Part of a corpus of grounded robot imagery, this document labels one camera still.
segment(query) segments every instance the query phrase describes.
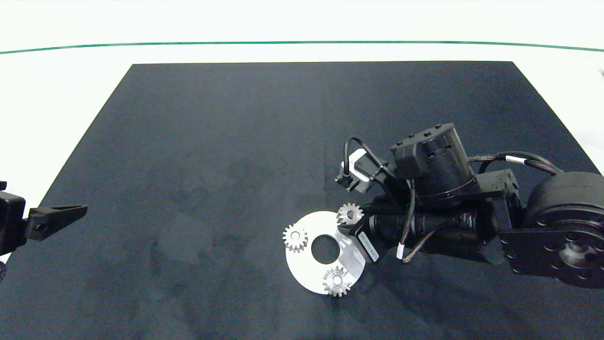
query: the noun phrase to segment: green line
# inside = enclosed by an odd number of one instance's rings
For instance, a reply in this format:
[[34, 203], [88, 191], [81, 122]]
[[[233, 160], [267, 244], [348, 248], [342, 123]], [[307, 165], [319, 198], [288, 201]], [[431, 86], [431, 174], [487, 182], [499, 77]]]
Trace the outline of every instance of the green line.
[[57, 47], [29, 48], [27, 50], [0, 51], [0, 54], [23, 53], [49, 50], [64, 50], [66, 48], [112, 47], [112, 46], [148, 46], [148, 45], [300, 45], [300, 44], [458, 44], [458, 45], [503, 45], [521, 47], [558, 48], [561, 50], [579, 50], [604, 52], [604, 48], [523, 44], [519, 42], [488, 42], [488, 41], [414, 41], [414, 40], [376, 40], [376, 41], [179, 41], [179, 42], [123, 42], [117, 44], [88, 44]]

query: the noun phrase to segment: white background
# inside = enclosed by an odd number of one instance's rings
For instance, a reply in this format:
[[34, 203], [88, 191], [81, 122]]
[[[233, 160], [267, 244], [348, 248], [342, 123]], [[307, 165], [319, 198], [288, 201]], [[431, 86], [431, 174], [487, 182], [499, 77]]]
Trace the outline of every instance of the white background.
[[[319, 40], [604, 49], [603, 15], [604, 2], [598, 1], [0, 1], [0, 51]], [[26, 213], [37, 206], [132, 64], [345, 60], [513, 61], [604, 171], [604, 52], [442, 44], [180, 45], [0, 54], [0, 179], [8, 181], [8, 192], [27, 199]]]

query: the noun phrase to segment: center hole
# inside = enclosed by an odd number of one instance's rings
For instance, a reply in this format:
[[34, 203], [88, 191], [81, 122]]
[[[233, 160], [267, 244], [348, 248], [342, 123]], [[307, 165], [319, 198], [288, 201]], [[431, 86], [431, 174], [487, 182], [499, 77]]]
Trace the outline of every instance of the center hole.
[[333, 263], [339, 257], [339, 245], [333, 237], [321, 235], [317, 237], [310, 247], [315, 260], [323, 264]]
[[336, 286], [340, 286], [342, 284], [342, 277], [339, 275], [335, 275], [333, 277], [333, 284]]

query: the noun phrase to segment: cable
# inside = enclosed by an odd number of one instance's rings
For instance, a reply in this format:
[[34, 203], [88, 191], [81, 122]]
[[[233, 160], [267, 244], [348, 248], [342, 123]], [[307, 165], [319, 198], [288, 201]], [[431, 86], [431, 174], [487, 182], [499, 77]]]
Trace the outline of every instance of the cable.
[[396, 247], [396, 257], [400, 260], [403, 258], [403, 251], [405, 250], [405, 239], [411, 230], [411, 223], [413, 222], [413, 214], [415, 214], [415, 182], [413, 178], [407, 181], [409, 184], [409, 190], [411, 199], [409, 202], [409, 210], [407, 211], [407, 219], [405, 221], [405, 227], [403, 228], [403, 234], [400, 237], [399, 245]]
[[386, 173], [386, 175], [388, 175], [392, 178], [401, 180], [401, 178], [399, 176], [394, 174], [387, 166], [384, 166], [384, 164], [382, 164], [382, 162], [380, 162], [380, 160], [375, 156], [373, 151], [371, 151], [371, 149], [365, 143], [363, 143], [362, 140], [358, 139], [355, 136], [348, 137], [346, 139], [346, 142], [344, 143], [344, 170], [342, 171], [343, 177], [350, 177], [350, 160], [348, 158], [348, 156], [349, 156], [348, 148], [350, 146], [350, 142], [353, 140], [355, 142], [359, 143], [359, 145], [367, 152], [367, 155], [373, 161], [373, 163], [375, 163], [375, 165], [382, 167], [382, 169], [384, 170], [384, 173]]
[[545, 171], [550, 175], [561, 174], [564, 171], [554, 165], [547, 158], [525, 151], [503, 151], [496, 154], [482, 154], [468, 157], [470, 162], [483, 162], [478, 170], [479, 174], [486, 172], [487, 167], [496, 160], [525, 164], [531, 168]]
[[427, 233], [421, 240], [419, 240], [419, 242], [417, 242], [415, 248], [413, 248], [413, 250], [409, 253], [409, 255], [405, 256], [404, 258], [402, 258], [403, 263], [409, 263], [411, 261], [411, 259], [422, 249], [422, 246], [424, 243], [426, 243], [426, 241], [431, 238], [434, 234], [436, 234], [437, 232], [446, 229], [446, 228], [450, 228], [452, 226], [445, 226], [439, 229], [434, 229], [431, 232]]
[[409, 210], [407, 211], [407, 220], [405, 222], [405, 228], [403, 229], [403, 235], [400, 237], [400, 243], [405, 245], [405, 239], [411, 230], [411, 222], [413, 221], [413, 214], [415, 213], [415, 182], [413, 179], [409, 180], [409, 190], [411, 191], [411, 201], [409, 202]]

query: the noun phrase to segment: white label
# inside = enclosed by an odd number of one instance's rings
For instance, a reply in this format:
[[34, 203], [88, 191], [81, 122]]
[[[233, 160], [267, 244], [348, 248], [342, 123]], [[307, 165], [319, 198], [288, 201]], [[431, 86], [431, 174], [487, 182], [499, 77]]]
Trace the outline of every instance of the white label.
[[514, 156], [506, 156], [506, 161], [511, 163], [524, 164], [526, 159]]
[[367, 250], [367, 253], [369, 254], [369, 256], [371, 256], [371, 259], [373, 260], [373, 262], [377, 261], [379, 258], [378, 252], [373, 247], [373, 244], [371, 244], [371, 241], [369, 241], [369, 238], [367, 237], [367, 235], [365, 235], [364, 231], [359, 234], [359, 240], [365, 247], [365, 250]]

